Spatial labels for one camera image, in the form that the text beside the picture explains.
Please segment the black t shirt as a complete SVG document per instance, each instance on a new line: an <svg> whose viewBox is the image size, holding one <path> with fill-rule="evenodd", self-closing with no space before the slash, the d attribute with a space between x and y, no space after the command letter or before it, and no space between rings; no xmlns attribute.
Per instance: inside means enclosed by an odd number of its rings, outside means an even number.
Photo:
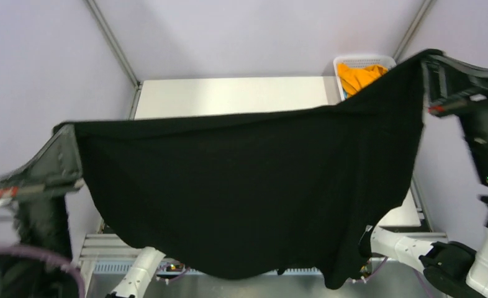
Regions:
<svg viewBox="0 0 488 298"><path fill-rule="evenodd" d="M245 279L293 265L329 289L359 272L369 226L409 190L423 130L421 61L344 102L298 111L73 124L94 205L133 248Z"/></svg>

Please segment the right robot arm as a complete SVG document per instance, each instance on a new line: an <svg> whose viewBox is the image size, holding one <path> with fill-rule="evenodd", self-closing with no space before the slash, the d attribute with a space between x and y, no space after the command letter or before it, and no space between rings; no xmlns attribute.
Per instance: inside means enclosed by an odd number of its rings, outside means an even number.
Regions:
<svg viewBox="0 0 488 298"><path fill-rule="evenodd" d="M430 55L422 60L425 100L435 117L455 115L478 178L488 186L488 68ZM488 207L488 196L481 201ZM451 297L488 297L488 219L479 250L459 242L430 242L374 227L365 242L373 253L405 264Z"/></svg>

